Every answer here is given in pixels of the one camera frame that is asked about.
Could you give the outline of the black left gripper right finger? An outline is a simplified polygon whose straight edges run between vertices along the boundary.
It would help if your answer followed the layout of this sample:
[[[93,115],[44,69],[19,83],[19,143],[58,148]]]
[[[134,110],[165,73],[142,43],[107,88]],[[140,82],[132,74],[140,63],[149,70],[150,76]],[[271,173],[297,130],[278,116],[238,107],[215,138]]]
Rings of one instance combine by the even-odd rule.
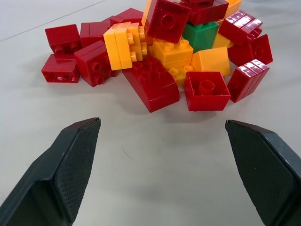
[[[236,166],[265,226],[301,226],[301,158],[275,132],[227,120]]]

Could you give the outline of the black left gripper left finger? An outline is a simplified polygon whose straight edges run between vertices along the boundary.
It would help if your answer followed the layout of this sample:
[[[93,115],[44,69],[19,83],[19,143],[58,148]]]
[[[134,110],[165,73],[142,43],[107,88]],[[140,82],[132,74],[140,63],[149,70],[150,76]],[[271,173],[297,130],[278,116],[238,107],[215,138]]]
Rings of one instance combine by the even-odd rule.
[[[92,171],[100,118],[64,128],[0,206],[0,226],[72,226]]]

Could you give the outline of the red stacked plate blocks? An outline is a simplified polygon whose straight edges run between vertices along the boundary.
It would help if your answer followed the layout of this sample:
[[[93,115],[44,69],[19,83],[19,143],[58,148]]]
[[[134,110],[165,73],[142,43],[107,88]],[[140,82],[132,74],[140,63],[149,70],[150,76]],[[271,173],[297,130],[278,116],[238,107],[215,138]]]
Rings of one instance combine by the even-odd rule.
[[[252,94],[268,71],[269,67],[257,59],[236,68],[227,85],[231,101],[236,103]]]
[[[263,22],[254,16],[239,10],[223,20],[219,34],[242,46],[257,38],[261,32]]]

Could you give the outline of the yellow plastic building brick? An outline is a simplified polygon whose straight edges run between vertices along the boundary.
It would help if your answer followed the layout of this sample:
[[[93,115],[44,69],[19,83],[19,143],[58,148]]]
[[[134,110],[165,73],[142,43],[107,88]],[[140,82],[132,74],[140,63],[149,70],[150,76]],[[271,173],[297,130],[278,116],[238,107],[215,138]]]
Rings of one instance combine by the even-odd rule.
[[[113,71],[132,68],[148,55],[145,29],[139,23],[114,24],[103,37]]]

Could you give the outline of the red square building block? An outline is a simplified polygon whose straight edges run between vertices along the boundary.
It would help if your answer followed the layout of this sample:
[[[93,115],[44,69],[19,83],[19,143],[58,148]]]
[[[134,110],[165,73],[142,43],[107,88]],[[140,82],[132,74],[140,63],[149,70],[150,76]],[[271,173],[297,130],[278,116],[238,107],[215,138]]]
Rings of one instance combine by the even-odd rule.
[[[244,65],[252,60],[259,60],[268,65],[273,56],[267,34],[255,38],[242,46],[234,45],[228,49],[229,60],[236,66]]]
[[[51,54],[41,72],[47,82],[78,83],[80,72],[73,54]]]
[[[142,16],[143,12],[134,8],[129,8],[118,15],[112,16],[110,18],[110,26],[125,22],[139,23],[139,25],[142,26]]]
[[[229,6],[226,0],[181,0],[181,4],[191,9],[188,22],[193,25],[223,19]]]
[[[82,47],[87,47],[97,41],[104,42],[104,33],[110,27],[109,20],[101,22],[82,23],[80,28],[80,41]]]
[[[150,38],[178,43],[191,9],[179,0],[152,0],[148,12],[146,35]]]
[[[76,24],[45,29],[50,48],[55,54],[73,54],[82,49]]]
[[[222,111],[230,93],[220,72],[187,72],[184,93],[189,111]]]
[[[76,51],[74,56],[82,79],[91,87],[118,74],[111,69],[105,43],[101,40]]]

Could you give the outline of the yellow sloped building block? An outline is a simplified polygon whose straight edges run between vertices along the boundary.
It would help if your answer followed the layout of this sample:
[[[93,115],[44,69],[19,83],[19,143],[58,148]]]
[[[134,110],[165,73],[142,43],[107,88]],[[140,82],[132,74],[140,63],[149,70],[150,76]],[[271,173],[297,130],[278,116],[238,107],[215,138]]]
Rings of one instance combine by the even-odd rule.
[[[230,61],[226,47],[201,50],[192,55],[191,64],[197,72],[220,72],[230,75]]]

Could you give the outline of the red curved plastic building brick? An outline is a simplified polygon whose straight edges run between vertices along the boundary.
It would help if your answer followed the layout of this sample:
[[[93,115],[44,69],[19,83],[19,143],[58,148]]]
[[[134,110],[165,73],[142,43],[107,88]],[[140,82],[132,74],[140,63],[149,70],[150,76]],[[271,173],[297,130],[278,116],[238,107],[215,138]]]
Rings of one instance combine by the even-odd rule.
[[[173,76],[153,56],[133,62],[131,68],[122,72],[150,113],[180,99]]]

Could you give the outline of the yellow studded building block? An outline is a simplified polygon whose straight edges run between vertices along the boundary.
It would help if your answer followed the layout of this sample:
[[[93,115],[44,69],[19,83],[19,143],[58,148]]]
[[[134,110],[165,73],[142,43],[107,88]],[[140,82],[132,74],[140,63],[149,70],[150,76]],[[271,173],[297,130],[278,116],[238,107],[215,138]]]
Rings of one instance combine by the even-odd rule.
[[[193,48],[186,39],[181,39],[178,43],[154,39],[148,50],[168,70],[190,65],[193,55]]]
[[[194,71],[194,68],[191,65],[186,65],[181,68],[171,68],[169,69],[169,73],[172,75],[174,78],[176,84],[178,87],[182,87],[184,85],[184,81],[186,78],[186,73],[187,72],[192,72]]]

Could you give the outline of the green square building block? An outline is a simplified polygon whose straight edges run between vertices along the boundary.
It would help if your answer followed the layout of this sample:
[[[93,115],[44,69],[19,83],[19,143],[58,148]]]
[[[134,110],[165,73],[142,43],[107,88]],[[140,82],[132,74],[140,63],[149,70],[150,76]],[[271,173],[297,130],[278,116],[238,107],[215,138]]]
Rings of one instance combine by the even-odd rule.
[[[189,41],[193,48],[193,53],[195,53],[213,47],[218,28],[219,25],[216,22],[209,22],[197,26],[188,22],[182,37]]]

